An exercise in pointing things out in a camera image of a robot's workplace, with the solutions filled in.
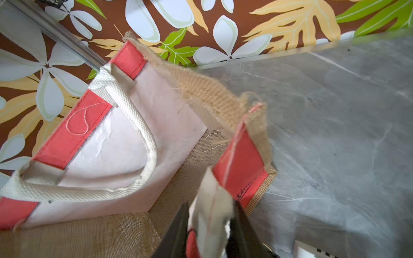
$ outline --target loose thread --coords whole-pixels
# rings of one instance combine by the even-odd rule
[[[26,219],[19,220],[16,225],[13,227],[13,233],[16,233],[16,229],[18,229]]]
[[[204,142],[202,143],[202,149],[204,149],[205,142],[206,142],[205,140],[206,140],[210,135],[216,135],[216,134],[220,134],[220,133],[211,133],[211,134],[207,135],[207,136],[205,137],[205,139],[204,139]],[[210,151],[210,150],[212,150],[212,149],[215,149],[216,147],[224,146],[224,145],[228,145],[228,144],[229,144],[229,143],[216,145],[216,146],[213,147],[213,148],[210,148],[210,149],[208,149],[208,150],[206,150],[206,151],[202,151],[202,153],[207,152],[207,151]]]
[[[73,134],[73,135],[85,135],[85,134],[89,131],[89,124],[88,124],[88,122],[86,121],[86,112],[88,111],[88,108],[90,108],[90,107],[92,107],[92,106],[99,105],[99,104],[104,104],[104,103],[106,103],[106,102],[96,103],[96,104],[93,104],[93,105],[84,107],[84,108],[82,108],[82,109],[74,112],[74,113],[69,117],[69,119],[68,119],[67,122],[66,122],[66,129],[67,129],[67,131],[68,131],[69,133]],[[70,129],[69,129],[69,122],[70,122],[70,120],[73,118],[74,115],[76,115],[78,112],[83,111],[83,110],[85,110],[85,114],[84,114],[84,116],[83,116],[83,119],[84,119],[85,124],[86,124],[86,131],[85,131],[84,133],[74,133],[74,132],[70,131]]]

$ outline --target white flower print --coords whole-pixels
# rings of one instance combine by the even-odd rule
[[[341,34],[340,40],[346,40],[346,39],[354,38],[354,32],[355,31],[349,31],[349,32]],[[326,38],[319,38],[319,39],[316,40],[316,45],[324,44],[324,43],[328,43],[328,42],[329,41]]]
[[[173,27],[185,28],[194,24],[194,14],[186,0],[151,0],[151,2]],[[161,40],[158,27],[143,0],[126,0],[125,16],[132,30],[145,41],[154,43]]]
[[[215,5],[216,0],[201,0],[201,6],[204,11],[211,10]],[[224,6],[225,10],[229,13],[234,12],[234,0],[221,0],[222,6]]]
[[[23,166],[27,162],[29,162],[31,158],[26,156],[18,157],[3,162],[4,160],[12,158],[19,154],[23,150],[25,144],[26,140],[24,139],[24,136],[21,133],[11,137],[6,142],[4,142],[0,149],[0,169],[16,170],[21,168],[21,166]]]
[[[80,66],[84,60],[56,43],[47,60],[46,45],[39,28],[11,9],[0,8],[0,33],[30,53],[37,62],[0,49],[0,81],[14,81],[42,71],[36,93],[36,105],[46,121],[52,121],[63,109],[64,98],[51,74],[72,95],[80,97],[88,85],[76,76],[54,67]]]
[[[226,61],[231,57],[236,59],[258,55],[267,47],[272,38],[272,35],[261,35],[245,43],[232,53],[238,37],[238,27],[233,20],[225,15],[221,16],[215,23],[213,36],[225,54],[211,47],[200,47],[194,53],[194,60],[197,65]]]
[[[91,14],[85,11],[72,11],[73,6],[75,5],[74,0],[68,0],[63,3],[60,9],[46,6],[45,12],[53,17],[56,21],[61,21],[66,18],[67,15],[70,16],[70,20],[73,23],[75,29],[85,38],[91,39],[93,34],[88,30],[82,23],[77,19],[83,21],[88,26],[92,27],[97,31],[102,30],[102,25],[97,21]]]

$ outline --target white object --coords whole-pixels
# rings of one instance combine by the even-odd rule
[[[338,258],[338,257],[296,240],[294,242],[293,258]]]

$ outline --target brown fabric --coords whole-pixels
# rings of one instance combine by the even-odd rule
[[[160,237],[145,213],[0,231],[2,257],[148,257]]]

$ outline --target green leaf print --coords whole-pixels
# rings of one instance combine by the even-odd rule
[[[194,55],[195,51],[199,47],[181,47],[175,48],[175,46],[182,42],[186,33],[186,28],[182,28],[178,31],[171,32],[168,37],[162,42],[160,49],[166,50],[160,54],[160,57],[164,60],[168,59],[170,63],[182,64],[183,67],[195,67],[188,57]]]
[[[103,12],[100,10],[100,8],[95,4],[93,0],[75,0],[78,3],[83,4],[84,6],[87,6],[89,8],[92,8],[95,12],[103,16],[103,18],[106,19],[106,16],[103,14]]]
[[[89,73],[89,76],[86,78],[86,80],[93,79],[94,77],[96,77],[97,73],[98,73],[97,70],[92,69],[92,70],[90,71],[90,73]]]
[[[337,15],[337,23],[355,21],[380,9],[382,10],[356,30],[354,36],[367,35],[394,19],[397,21],[388,29],[389,31],[412,26],[413,0],[363,0]]]

